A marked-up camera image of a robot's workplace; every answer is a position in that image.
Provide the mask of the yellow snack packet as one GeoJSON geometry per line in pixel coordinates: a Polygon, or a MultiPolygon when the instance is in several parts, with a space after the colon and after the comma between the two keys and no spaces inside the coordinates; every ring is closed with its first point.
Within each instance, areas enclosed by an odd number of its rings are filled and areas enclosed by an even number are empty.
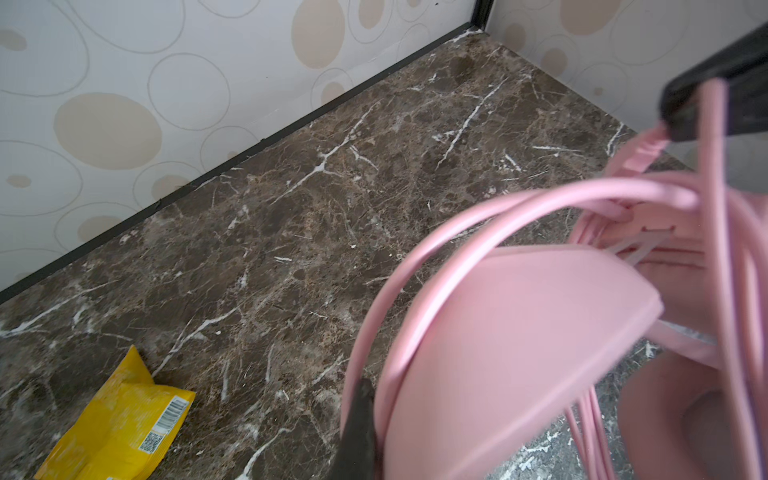
{"type": "Polygon", "coordinates": [[[159,385],[132,346],[36,479],[147,479],[179,433],[195,393],[159,385]]]}

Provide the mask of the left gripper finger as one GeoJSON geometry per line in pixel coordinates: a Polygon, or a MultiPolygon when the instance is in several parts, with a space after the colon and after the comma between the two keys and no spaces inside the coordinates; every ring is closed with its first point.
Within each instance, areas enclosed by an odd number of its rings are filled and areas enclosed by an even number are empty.
{"type": "Polygon", "coordinates": [[[377,478],[374,394],[375,390],[369,379],[361,378],[357,382],[340,444],[326,475],[327,480],[377,478]]]}

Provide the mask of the pink cat-ear headphones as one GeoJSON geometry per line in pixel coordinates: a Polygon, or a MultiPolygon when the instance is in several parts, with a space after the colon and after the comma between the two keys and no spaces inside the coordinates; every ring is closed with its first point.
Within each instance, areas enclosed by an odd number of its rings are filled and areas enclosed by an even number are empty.
{"type": "Polygon", "coordinates": [[[725,140],[696,173],[650,171],[645,132],[606,175],[506,195],[423,240],[374,300],[341,433],[374,387],[376,479],[478,479],[558,415],[591,479],[615,470],[595,390],[648,339],[619,428],[642,479],[767,475],[767,201],[729,188],[725,140]]]}

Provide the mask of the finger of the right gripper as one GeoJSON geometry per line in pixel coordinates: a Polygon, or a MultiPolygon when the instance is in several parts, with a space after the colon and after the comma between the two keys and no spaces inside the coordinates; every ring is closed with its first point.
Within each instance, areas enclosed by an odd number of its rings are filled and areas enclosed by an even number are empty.
{"type": "Polygon", "coordinates": [[[727,136],[767,131],[767,25],[679,74],[659,104],[671,141],[693,141],[699,124],[722,124],[727,136]]]}

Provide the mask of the right black frame post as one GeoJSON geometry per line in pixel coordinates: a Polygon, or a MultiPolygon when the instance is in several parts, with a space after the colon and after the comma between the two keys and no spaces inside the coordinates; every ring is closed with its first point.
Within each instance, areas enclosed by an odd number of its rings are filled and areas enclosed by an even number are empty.
{"type": "Polygon", "coordinates": [[[476,0],[471,18],[471,25],[485,30],[491,15],[494,0],[476,0]]]}

